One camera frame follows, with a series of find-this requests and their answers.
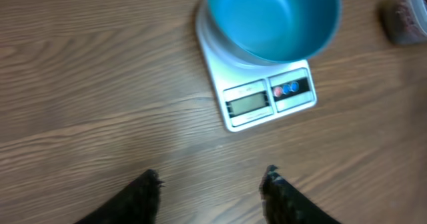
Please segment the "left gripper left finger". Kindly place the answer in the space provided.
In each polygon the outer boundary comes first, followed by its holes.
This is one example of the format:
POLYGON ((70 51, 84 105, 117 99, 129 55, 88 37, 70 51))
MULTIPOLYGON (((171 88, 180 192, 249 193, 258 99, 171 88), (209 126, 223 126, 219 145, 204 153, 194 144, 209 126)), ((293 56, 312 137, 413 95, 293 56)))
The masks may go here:
POLYGON ((148 169, 75 224, 154 224, 162 183, 158 173, 148 169))

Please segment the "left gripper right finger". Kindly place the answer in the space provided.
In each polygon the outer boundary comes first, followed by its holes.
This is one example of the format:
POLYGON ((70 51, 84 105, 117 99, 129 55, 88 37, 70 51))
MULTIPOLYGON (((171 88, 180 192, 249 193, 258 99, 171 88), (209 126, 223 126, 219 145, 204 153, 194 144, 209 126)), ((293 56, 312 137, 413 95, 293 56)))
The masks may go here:
POLYGON ((269 165, 260 184, 264 217, 268 224, 340 224, 269 165))

